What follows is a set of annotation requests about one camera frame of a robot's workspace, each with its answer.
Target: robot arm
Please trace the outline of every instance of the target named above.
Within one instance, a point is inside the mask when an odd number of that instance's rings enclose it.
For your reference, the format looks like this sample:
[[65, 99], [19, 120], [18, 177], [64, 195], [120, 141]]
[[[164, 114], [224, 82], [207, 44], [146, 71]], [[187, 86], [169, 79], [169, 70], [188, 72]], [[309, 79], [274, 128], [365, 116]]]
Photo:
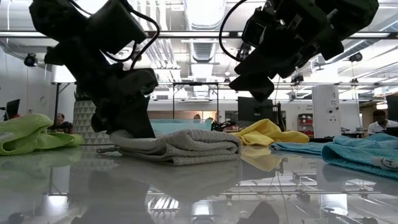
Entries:
[[[109, 0], [87, 18], [72, 4], [69, 0], [34, 0], [29, 7], [36, 30], [59, 41], [48, 50], [45, 63], [65, 65], [79, 91], [91, 98], [96, 106], [91, 119], [95, 131], [110, 134], [124, 129], [134, 138], [154, 138], [145, 95], [158, 85], [156, 76], [150, 68], [134, 69], [145, 47], [134, 58], [133, 51], [129, 58], [112, 65], [104, 56], [147, 38], [130, 13], [138, 12], [126, 0]], [[129, 59], [133, 60], [131, 69], [124, 71], [121, 62]]]
[[[241, 0], [228, 16], [246, 0]], [[256, 49], [245, 59], [230, 55], [240, 62], [235, 72], [240, 75], [229, 84], [236, 91], [250, 91], [264, 101], [274, 91], [269, 80], [279, 74], [287, 78], [321, 53], [325, 60], [342, 53], [341, 44], [350, 35], [368, 26], [376, 15], [377, 0], [274, 0], [257, 8], [247, 21], [243, 42]]]

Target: towel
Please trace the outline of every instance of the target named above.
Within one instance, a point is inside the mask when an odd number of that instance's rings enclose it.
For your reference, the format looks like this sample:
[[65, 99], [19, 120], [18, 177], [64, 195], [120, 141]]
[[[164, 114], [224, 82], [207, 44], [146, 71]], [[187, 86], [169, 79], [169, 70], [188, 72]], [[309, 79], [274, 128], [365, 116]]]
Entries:
[[121, 154], [171, 166], [238, 160], [241, 149], [236, 136], [196, 129], [165, 134], [157, 139], [133, 139], [125, 131], [116, 131], [111, 140]]
[[42, 114], [28, 114], [0, 123], [0, 155], [76, 147], [82, 143], [77, 134], [47, 133], [52, 124], [52, 120]]
[[388, 134], [364, 139], [337, 136], [324, 145], [322, 158], [329, 164], [398, 179], [398, 138]]
[[324, 143], [316, 143], [316, 142], [309, 142], [309, 143], [277, 142], [272, 144], [270, 148], [273, 150], [298, 152], [298, 153], [320, 156], [324, 145], [325, 145]]
[[239, 137], [244, 145], [270, 146], [274, 142], [309, 142], [308, 136], [298, 131], [282, 132], [280, 128], [269, 119], [260, 120], [238, 133], [232, 133]]

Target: security camera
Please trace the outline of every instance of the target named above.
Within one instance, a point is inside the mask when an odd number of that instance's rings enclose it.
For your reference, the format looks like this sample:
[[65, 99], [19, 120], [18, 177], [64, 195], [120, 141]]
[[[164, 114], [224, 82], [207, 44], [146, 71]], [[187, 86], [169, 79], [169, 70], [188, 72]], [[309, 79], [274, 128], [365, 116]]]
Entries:
[[24, 60], [24, 64], [28, 67], [34, 68], [39, 64], [39, 61], [36, 58], [35, 53], [27, 54], [27, 57]]
[[361, 54], [360, 52], [358, 52], [358, 53], [356, 53], [356, 54], [350, 56], [350, 57], [348, 58], [348, 60], [349, 60], [350, 62], [360, 62], [360, 61], [362, 61], [362, 58], [363, 58], [362, 54]]

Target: ceiling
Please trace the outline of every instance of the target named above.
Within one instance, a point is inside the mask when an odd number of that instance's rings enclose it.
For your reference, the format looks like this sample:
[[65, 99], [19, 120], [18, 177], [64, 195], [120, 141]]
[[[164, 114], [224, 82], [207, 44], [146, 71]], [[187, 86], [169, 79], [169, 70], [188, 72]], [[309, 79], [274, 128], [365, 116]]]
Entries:
[[[92, 0], [76, 0], [77, 3], [87, 11], [96, 11], [105, 0], [96, 0], [95, 3]], [[159, 3], [160, 1], [149, 0], [141, 1], [137, 0], [138, 5], [146, 4], [146, 14], [151, 16], [150, 9], [154, 7], [153, 2], [157, 2], [157, 15], [159, 16]], [[183, 2], [190, 0], [165, 0], [165, 24], [168, 30], [189, 30], [185, 20]], [[207, 4], [209, 7], [210, 0], [202, 0], [204, 5]], [[31, 1], [29, 0], [2, 0], [0, 4], [0, 30], [32, 30], [34, 31], [28, 7]], [[226, 10], [237, 3], [237, 0], [227, 0]], [[370, 26], [363, 29], [362, 31], [377, 32], [383, 30], [388, 25], [398, 21], [398, 0], [380, 0], [380, 8], [371, 23]], [[237, 8], [228, 19], [225, 31], [242, 31], [247, 19], [252, 15], [254, 9], [259, 6], [263, 6], [263, 1], [248, 0], [242, 6]], [[6, 40], [0, 39], [2, 45], [5, 44]], [[191, 55], [191, 44], [187, 44], [189, 39], [170, 39], [170, 48], [174, 55], [174, 59], [180, 70], [178, 70], [179, 77], [178, 81], [181, 80], [205, 80], [208, 82], [218, 81], [223, 82], [226, 78], [226, 72], [229, 72], [231, 79], [236, 76], [234, 67], [237, 63], [227, 57], [222, 50], [215, 45], [216, 51], [215, 56], [210, 60], [211, 65], [192, 65], [196, 61], [192, 60]], [[353, 77], [358, 78], [359, 82], [396, 82], [395, 77], [398, 78], [398, 42], [395, 40], [380, 40], [371, 42], [371, 45], [366, 40], [345, 40], [344, 46], [346, 50], [355, 48], [358, 46], [363, 49], [360, 52], [363, 55], [363, 60], [360, 62], [351, 63], [346, 61], [345, 58], [336, 60], [336, 62], [330, 65], [322, 66], [323, 70], [318, 70], [319, 67], [315, 66], [315, 63], [323, 63], [322, 58], [315, 57], [303, 68], [300, 69], [300, 73], [305, 77], [305, 82], [348, 82]], [[9, 39], [8, 46], [9, 52], [12, 54], [20, 55], [25, 57], [27, 53], [37, 53], [39, 59], [44, 59], [45, 49], [48, 46], [56, 45], [56, 41], [50, 39]], [[225, 39], [224, 46], [231, 53], [235, 54], [237, 48], [240, 46], [241, 40], [239, 39]], [[164, 51], [159, 48], [159, 52], [164, 56]], [[196, 70], [206, 70], [208, 74], [199, 74]], [[358, 93], [368, 93], [369, 86], [358, 88]], [[286, 94], [290, 90], [281, 90], [279, 94]], [[310, 88], [301, 90], [302, 93], [310, 92]]]

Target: patterned panel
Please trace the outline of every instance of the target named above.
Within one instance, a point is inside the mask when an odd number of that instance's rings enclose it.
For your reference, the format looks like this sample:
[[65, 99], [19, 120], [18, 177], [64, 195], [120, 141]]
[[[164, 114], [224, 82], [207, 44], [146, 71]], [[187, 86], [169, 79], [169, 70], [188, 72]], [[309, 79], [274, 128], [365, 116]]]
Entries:
[[112, 144], [109, 136], [104, 132], [96, 133], [91, 127], [91, 117], [95, 113], [92, 101], [76, 101], [73, 111], [73, 132], [83, 137], [84, 144], [104, 145]]

